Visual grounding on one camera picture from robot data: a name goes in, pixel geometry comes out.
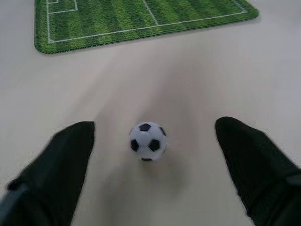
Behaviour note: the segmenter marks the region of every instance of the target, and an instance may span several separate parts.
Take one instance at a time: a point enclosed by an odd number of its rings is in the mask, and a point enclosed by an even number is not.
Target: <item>gray floor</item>
[[[253,21],[56,55],[34,49],[34,1],[0,2],[0,194],[53,133],[96,121],[74,226],[250,226],[214,135],[233,116],[301,166],[301,2],[251,0]],[[162,124],[165,157],[128,150]]]

